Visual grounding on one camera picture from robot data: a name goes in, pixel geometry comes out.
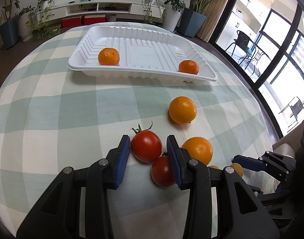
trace dark red tomato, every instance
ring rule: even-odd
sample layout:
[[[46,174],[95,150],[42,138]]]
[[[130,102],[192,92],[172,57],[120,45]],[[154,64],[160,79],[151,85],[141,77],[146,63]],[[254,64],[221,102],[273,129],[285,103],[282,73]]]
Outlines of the dark red tomato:
[[[175,181],[168,156],[161,156],[155,160],[151,167],[151,176],[159,186],[168,187],[174,185]]]
[[[151,163],[161,155],[162,142],[152,131],[143,130],[133,137],[131,150],[140,161]]]

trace cabinet drawer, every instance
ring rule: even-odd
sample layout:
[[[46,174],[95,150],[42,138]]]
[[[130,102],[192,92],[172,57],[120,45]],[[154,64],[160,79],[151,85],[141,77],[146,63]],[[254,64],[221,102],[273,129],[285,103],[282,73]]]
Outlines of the cabinet drawer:
[[[151,6],[152,17],[161,18],[164,8]],[[147,15],[147,6],[142,4],[132,4],[130,14]]]
[[[46,12],[46,21],[65,17],[65,7],[55,8]]]

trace tray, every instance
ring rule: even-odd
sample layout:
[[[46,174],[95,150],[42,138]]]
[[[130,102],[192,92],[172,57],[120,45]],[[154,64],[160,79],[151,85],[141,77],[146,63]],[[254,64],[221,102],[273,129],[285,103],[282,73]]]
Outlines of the tray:
[[[120,54],[118,66],[102,66],[98,54],[112,47]],[[199,65],[198,75],[178,72],[183,60]],[[173,81],[217,81],[205,58],[185,38],[158,31],[116,26],[94,26],[83,37],[68,61],[71,70],[91,76],[133,76]]]

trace green and white tablecloth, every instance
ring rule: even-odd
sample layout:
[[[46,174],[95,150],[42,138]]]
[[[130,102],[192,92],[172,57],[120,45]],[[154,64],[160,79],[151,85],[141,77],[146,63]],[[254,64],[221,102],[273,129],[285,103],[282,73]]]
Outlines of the green and white tablecloth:
[[[144,24],[101,25],[167,32]],[[214,152],[210,165],[220,168],[230,165],[234,155],[257,158],[272,149],[257,101],[226,65],[196,44],[217,82],[91,77],[69,70],[68,59],[90,27],[73,28],[42,44],[0,89],[0,216],[13,234],[64,167],[89,167],[115,148],[123,134],[132,138],[130,129],[138,123],[148,128],[153,121],[164,151],[170,134],[179,145],[193,136],[207,138]],[[197,106],[197,117],[187,126],[168,117],[168,106],[178,96]],[[123,183],[109,191],[116,239],[183,235],[189,191],[155,186],[150,167],[130,154]],[[266,174],[245,171],[244,179],[265,192],[275,187]],[[216,218],[214,207],[213,234]]]

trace metal screw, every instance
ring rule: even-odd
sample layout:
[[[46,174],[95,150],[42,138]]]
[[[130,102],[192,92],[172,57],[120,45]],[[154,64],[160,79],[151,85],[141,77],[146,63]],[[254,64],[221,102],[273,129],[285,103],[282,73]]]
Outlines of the metal screw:
[[[107,159],[101,159],[100,161],[99,161],[99,164],[100,165],[107,165],[109,163],[109,161],[107,160]]]
[[[190,163],[190,165],[193,165],[193,166],[198,165],[198,161],[196,159],[189,160],[189,163]]]
[[[70,172],[72,172],[71,167],[66,167],[66,168],[63,169],[63,173],[65,173],[65,174],[69,174]]]
[[[228,172],[228,173],[233,173],[234,168],[228,166],[228,167],[226,167],[225,171]]]

